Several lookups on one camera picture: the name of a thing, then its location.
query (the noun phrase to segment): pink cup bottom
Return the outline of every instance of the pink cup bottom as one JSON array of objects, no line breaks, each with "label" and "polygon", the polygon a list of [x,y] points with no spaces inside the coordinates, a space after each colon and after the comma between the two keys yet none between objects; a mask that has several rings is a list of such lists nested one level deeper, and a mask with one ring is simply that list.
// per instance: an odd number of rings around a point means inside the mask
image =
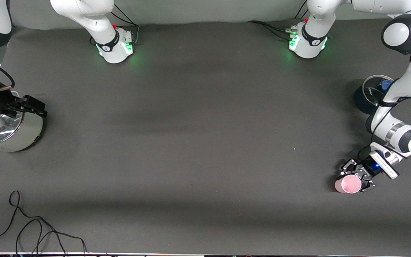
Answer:
[{"label": "pink cup bottom", "polygon": [[336,181],[337,191],[343,193],[356,193],[361,189],[361,180],[356,175],[347,175]]}]

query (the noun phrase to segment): gray table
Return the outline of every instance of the gray table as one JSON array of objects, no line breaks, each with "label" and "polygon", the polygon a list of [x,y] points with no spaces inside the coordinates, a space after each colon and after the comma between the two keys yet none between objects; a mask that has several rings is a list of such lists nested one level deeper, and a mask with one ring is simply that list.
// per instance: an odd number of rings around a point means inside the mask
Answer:
[{"label": "gray table", "polygon": [[[408,65],[380,42],[387,22],[338,21],[314,60],[256,24],[144,26],[117,65],[84,29],[18,30],[3,67],[49,124],[30,150],[0,153],[0,231],[18,189],[28,214],[93,252],[411,256],[411,157],[370,192],[333,190],[370,140],[352,92]],[[411,100],[393,114],[411,124]]]}]

